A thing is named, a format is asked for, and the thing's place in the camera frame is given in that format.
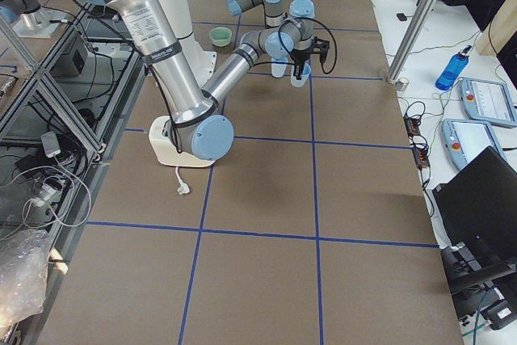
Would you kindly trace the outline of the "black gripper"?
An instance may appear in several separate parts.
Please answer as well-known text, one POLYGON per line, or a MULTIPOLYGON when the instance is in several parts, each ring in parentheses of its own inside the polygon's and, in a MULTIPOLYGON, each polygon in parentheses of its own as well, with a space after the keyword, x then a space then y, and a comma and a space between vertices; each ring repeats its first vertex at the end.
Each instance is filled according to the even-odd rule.
POLYGON ((301 80, 304 77, 305 62, 310 59, 312 55, 312 49, 307 48, 303 50, 293 49, 289 53, 293 60, 293 77, 296 80, 301 80))

